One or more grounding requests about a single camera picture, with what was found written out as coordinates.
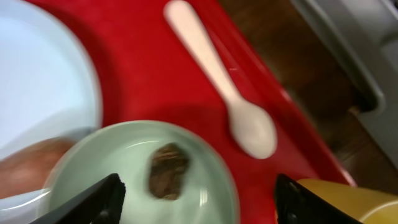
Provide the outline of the green bowl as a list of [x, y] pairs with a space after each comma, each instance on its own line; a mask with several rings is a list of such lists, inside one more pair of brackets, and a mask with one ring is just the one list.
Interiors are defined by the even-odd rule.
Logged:
[[[150, 159], [177, 144], [189, 157], [182, 193], [161, 200], [149, 192]], [[97, 130], [74, 145], [47, 179], [40, 200], [44, 215], [104, 177], [117, 173], [126, 186], [122, 223], [235, 224], [240, 221], [233, 178], [220, 155], [201, 137], [160, 121], [130, 121]]]

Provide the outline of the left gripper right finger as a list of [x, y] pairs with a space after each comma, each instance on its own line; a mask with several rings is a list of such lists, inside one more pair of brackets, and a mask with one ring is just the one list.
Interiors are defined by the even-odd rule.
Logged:
[[284, 174], [276, 178], [274, 205], [278, 224], [361, 224]]

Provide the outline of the yellow plastic cup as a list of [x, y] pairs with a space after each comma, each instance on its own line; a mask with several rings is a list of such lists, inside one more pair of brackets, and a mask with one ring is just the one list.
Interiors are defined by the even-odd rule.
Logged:
[[361, 223], [397, 224], [397, 196], [317, 179], [296, 181]]

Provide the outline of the brown food scrap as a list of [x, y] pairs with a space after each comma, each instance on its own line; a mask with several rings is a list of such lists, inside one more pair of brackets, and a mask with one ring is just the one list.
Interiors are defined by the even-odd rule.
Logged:
[[158, 199], [177, 200], [182, 193], [184, 178], [191, 160], [176, 143], [168, 143], [150, 158], [148, 190]]

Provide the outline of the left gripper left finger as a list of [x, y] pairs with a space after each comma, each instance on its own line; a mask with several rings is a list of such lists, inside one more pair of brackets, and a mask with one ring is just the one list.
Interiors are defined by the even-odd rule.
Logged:
[[119, 224], [125, 194], [113, 173], [30, 224]]

